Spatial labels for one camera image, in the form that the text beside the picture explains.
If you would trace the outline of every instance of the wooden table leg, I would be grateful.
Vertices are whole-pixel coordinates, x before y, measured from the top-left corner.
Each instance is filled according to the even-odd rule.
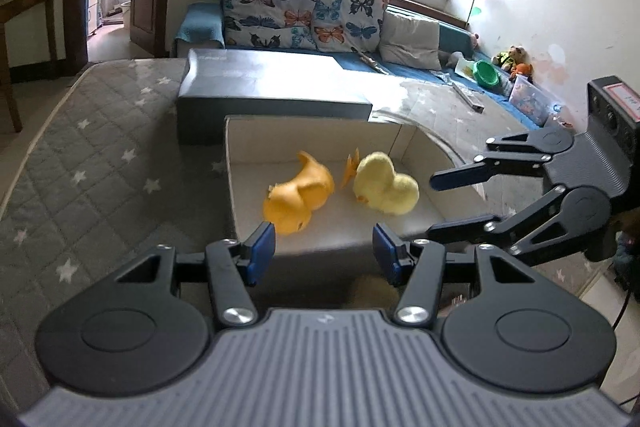
[[[4,92],[6,105],[9,106],[9,114],[14,123],[15,132],[22,130],[18,105],[14,99],[14,89],[11,86],[11,75],[9,73],[9,57],[6,50],[6,39],[4,38],[4,24],[0,24],[0,89]]]
[[[53,13],[53,0],[44,3],[45,17],[47,20],[47,42],[49,43],[50,71],[53,78],[60,76],[58,71],[58,51],[56,48],[56,21]]]

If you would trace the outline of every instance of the yellow plush chick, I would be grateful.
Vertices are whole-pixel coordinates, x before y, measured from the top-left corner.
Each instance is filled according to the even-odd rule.
[[[324,165],[310,154],[300,151],[302,170],[291,181],[269,187],[262,204],[262,215],[276,228],[276,233],[289,235],[303,230],[318,210],[334,193],[334,178]]]
[[[359,161],[360,153],[349,156],[342,180],[345,186],[354,176],[353,192],[358,201],[385,214],[402,216],[413,210],[420,197],[417,182],[407,174],[397,174],[391,158],[374,152]]]

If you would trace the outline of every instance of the green plastic basket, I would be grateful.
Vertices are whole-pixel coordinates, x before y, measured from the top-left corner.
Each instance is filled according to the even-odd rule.
[[[494,66],[486,60],[478,60],[472,69],[478,86],[484,87],[484,89],[494,89],[494,87],[500,84],[498,72]]]

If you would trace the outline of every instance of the open box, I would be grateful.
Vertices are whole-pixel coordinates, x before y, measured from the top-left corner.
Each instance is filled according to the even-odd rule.
[[[287,182],[300,171],[296,154],[304,150],[332,173],[336,191],[313,213],[300,233],[276,238],[276,255],[259,293],[291,291],[378,273],[372,254],[372,229],[388,224],[400,237],[416,239],[435,223],[487,213],[473,187],[436,192],[430,176],[462,163],[446,143],[411,124],[276,116],[232,116],[226,120],[226,170],[232,225],[247,238],[263,221],[262,202],[270,185]],[[347,156],[382,151],[398,172],[410,174],[420,200],[404,216],[390,216],[358,203],[352,183],[342,180]]]

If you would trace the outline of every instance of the sofa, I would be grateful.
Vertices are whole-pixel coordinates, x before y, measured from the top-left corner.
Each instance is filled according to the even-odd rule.
[[[172,45],[172,56],[186,57],[190,48],[330,54],[343,69],[372,71],[353,53],[355,48],[395,76],[443,84],[438,75],[448,73],[468,89],[487,94],[527,128],[537,128],[509,103],[508,90],[484,90],[442,67],[438,54],[462,52],[468,59],[486,59],[474,51],[468,32],[388,3],[389,0],[199,2],[188,7]],[[502,85],[510,86],[504,75]]]

